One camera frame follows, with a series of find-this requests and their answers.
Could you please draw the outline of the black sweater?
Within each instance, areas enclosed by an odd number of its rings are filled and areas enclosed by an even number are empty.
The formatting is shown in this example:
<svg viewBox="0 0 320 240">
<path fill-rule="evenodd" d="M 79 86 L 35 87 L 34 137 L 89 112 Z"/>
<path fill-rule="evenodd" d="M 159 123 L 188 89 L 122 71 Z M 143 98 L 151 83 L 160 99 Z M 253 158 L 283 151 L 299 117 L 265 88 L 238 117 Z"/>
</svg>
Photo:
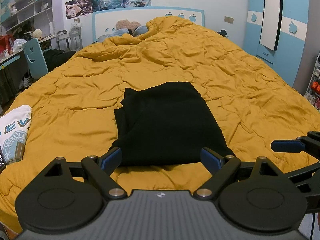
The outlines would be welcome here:
<svg viewBox="0 0 320 240">
<path fill-rule="evenodd" d="M 198 163 L 207 147 L 232 155 L 204 98 L 189 82 L 167 82 L 136 91 L 126 88 L 114 110 L 121 167 Z"/>
</svg>

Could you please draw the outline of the red bag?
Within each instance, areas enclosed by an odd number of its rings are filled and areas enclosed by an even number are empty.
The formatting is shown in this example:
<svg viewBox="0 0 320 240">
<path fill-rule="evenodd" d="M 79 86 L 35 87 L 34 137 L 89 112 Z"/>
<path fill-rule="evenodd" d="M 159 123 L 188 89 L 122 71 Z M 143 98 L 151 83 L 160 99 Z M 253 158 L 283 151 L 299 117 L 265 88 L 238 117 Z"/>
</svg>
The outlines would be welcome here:
<svg viewBox="0 0 320 240">
<path fill-rule="evenodd" d="M 14 52 L 14 38 L 12 35 L 0 36 L 1 58 L 8 57 Z"/>
</svg>

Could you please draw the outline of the black smartphone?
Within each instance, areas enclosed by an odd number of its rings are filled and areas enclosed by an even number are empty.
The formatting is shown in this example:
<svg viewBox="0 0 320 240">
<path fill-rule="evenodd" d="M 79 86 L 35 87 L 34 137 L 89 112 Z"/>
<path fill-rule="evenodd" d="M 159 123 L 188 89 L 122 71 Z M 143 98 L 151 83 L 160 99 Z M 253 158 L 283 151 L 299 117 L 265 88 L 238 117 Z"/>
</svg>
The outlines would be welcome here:
<svg viewBox="0 0 320 240">
<path fill-rule="evenodd" d="M 0 149 L 0 173 L 6 168 L 7 163 L 5 161 L 4 155 L 2 153 L 2 150 Z"/>
</svg>

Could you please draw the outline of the shoe rack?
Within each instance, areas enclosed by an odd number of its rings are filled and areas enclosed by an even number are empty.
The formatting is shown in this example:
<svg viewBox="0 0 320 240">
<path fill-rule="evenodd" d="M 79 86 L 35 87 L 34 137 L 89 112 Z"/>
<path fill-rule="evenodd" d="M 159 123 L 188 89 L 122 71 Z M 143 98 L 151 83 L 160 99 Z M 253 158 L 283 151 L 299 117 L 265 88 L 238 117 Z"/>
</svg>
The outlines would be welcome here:
<svg viewBox="0 0 320 240">
<path fill-rule="evenodd" d="M 304 98 L 310 102 L 317 111 L 320 109 L 320 54 L 317 55 L 308 88 Z"/>
</svg>

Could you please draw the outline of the anime poster strip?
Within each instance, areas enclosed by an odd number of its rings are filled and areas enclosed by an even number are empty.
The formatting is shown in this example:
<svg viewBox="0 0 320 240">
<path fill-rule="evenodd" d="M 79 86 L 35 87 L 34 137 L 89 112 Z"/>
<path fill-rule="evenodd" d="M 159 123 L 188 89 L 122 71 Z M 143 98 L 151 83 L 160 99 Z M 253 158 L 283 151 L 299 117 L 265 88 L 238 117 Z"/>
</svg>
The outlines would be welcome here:
<svg viewBox="0 0 320 240">
<path fill-rule="evenodd" d="M 152 6 L 152 0 L 71 0 L 65 3 L 67 19 L 97 11 L 149 6 Z"/>
</svg>

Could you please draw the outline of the wall bookshelf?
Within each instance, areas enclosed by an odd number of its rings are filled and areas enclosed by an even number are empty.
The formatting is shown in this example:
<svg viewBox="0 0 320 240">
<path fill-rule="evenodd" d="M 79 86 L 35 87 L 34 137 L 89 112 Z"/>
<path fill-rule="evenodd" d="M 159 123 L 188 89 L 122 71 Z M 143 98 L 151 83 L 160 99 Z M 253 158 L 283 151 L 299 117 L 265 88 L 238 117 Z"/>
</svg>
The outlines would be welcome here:
<svg viewBox="0 0 320 240">
<path fill-rule="evenodd" d="M 29 22 L 44 35 L 53 33 L 52 0 L 1 0 L 2 33 L 12 33 Z"/>
</svg>

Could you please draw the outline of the blue pillow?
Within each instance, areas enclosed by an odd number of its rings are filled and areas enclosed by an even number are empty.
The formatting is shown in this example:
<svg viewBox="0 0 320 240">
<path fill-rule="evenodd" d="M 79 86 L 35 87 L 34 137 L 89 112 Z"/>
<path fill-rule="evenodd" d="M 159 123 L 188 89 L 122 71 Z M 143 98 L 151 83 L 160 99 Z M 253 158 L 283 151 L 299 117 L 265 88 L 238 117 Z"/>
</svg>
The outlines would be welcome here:
<svg viewBox="0 0 320 240">
<path fill-rule="evenodd" d="M 134 31 L 133 31 L 133 36 L 137 37 L 139 35 L 145 34 L 147 33 L 149 30 L 146 26 L 139 26 L 137 27 Z"/>
</svg>

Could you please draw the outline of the mustard yellow quilt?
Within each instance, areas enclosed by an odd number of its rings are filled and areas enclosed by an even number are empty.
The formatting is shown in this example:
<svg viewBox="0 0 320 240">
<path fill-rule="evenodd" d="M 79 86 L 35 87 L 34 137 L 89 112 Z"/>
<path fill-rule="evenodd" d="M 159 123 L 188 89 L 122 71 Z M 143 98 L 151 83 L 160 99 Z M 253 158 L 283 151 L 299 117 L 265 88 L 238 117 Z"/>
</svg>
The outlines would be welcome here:
<svg viewBox="0 0 320 240">
<path fill-rule="evenodd" d="M 191 83 L 206 101 L 227 146 L 243 161 L 264 155 L 283 172 L 314 164 L 302 153 L 274 153 L 275 139 L 319 130 L 319 112 L 264 61 L 218 33 L 176 16 L 147 23 L 78 51 L 33 83 L 12 103 L 32 109 L 22 161 L 1 173 L 1 222 L 21 232 L 18 194 L 54 158 L 102 155 L 116 140 L 114 110 L 126 88 Z"/>
</svg>

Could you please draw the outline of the desk with blue edge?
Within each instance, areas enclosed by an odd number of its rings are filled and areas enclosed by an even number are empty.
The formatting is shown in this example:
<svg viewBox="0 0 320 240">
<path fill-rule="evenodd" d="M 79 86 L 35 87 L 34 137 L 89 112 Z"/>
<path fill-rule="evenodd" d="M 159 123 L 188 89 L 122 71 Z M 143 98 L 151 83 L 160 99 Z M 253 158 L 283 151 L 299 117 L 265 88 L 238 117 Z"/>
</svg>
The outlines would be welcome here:
<svg viewBox="0 0 320 240">
<path fill-rule="evenodd" d="M 22 48 L 14 52 L 13 55 L 1 60 L 1 106 L 6 105 L 15 97 L 19 91 L 18 85 L 24 77 L 29 77 L 31 81 L 36 81 L 29 72 L 23 52 L 23 44 Z M 39 44 L 42 49 L 44 43 L 39 41 Z"/>
</svg>

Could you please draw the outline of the blue white wardrobe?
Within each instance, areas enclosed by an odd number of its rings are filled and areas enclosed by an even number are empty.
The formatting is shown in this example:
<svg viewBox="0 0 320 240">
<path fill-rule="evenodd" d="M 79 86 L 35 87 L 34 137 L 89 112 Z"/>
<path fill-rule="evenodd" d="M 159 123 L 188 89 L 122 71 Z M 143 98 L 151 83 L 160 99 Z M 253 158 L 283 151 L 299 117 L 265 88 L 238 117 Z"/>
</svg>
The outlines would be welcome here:
<svg viewBox="0 0 320 240">
<path fill-rule="evenodd" d="M 243 49 L 293 85 L 308 29 L 309 0 L 248 0 Z"/>
</svg>

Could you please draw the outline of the brown teddy bear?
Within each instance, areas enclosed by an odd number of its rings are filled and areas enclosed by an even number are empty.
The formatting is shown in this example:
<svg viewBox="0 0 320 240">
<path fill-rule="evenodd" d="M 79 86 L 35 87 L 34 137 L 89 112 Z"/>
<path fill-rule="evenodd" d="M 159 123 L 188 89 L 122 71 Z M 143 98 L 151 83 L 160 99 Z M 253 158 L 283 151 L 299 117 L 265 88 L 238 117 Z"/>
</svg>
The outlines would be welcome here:
<svg viewBox="0 0 320 240">
<path fill-rule="evenodd" d="M 116 30 L 127 29 L 132 34 L 140 26 L 141 24 L 137 21 L 119 20 L 116 23 Z"/>
</svg>

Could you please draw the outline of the blue white headboard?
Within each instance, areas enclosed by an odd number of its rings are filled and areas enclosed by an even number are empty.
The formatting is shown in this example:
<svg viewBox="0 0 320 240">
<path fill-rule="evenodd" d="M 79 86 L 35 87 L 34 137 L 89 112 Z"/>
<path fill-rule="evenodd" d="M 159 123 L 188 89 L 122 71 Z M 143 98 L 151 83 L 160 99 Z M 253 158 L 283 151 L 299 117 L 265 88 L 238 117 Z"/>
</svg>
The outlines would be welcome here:
<svg viewBox="0 0 320 240">
<path fill-rule="evenodd" d="M 93 42 L 99 37 L 111 34 L 116 30 L 119 20 L 136 21 L 145 25 L 156 17 L 177 16 L 188 19 L 191 22 L 205 26 L 204 11 L 200 9 L 180 7 L 130 7 L 97 11 L 92 14 L 92 36 Z"/>
</svg>

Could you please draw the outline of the wall switch plate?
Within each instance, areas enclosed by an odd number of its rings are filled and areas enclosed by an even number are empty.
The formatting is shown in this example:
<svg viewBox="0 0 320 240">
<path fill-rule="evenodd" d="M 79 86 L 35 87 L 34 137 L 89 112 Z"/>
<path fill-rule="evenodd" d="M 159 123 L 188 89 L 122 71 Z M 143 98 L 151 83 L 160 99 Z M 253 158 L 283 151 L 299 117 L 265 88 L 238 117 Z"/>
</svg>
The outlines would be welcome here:
<svg viewBox="0 0 320 240">
<path fill-rule="evenodd" d="M 224 22 L 233 24 L 234 23 L 234 18 L 225 16 L 224 17 Z"/>
</svg>

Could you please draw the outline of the blue wooden chair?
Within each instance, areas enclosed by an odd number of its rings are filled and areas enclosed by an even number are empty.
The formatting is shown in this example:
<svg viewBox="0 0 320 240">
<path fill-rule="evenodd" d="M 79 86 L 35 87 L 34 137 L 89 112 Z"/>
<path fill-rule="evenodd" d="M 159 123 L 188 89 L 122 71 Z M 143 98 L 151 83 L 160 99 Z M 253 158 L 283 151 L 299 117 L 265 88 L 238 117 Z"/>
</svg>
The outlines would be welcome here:
<svg viewBox="0 0 320 240">
<path fill-rule="evenodd" d="M 38 39 L 32 38 L 24 43 L 23 52 L 33 79 L 38 80 L 49 73 Z"/>
</svg>

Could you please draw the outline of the black clothes pile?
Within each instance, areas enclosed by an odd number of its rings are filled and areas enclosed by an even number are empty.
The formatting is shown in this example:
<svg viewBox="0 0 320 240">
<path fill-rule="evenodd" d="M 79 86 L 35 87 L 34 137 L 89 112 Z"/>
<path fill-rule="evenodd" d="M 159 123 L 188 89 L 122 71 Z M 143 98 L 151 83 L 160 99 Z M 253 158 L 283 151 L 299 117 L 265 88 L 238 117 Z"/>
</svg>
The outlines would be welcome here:
<svg viewBox="0 0 320 240">
<path fill-rule="evenodd" d="M 44 59 L 48 68 L 48 72 L 51 72 L 56 67 L 66 63 L 76 51 L 65 51 L 59 49 L 48 49 L 43 52 Z"/>
</svg>

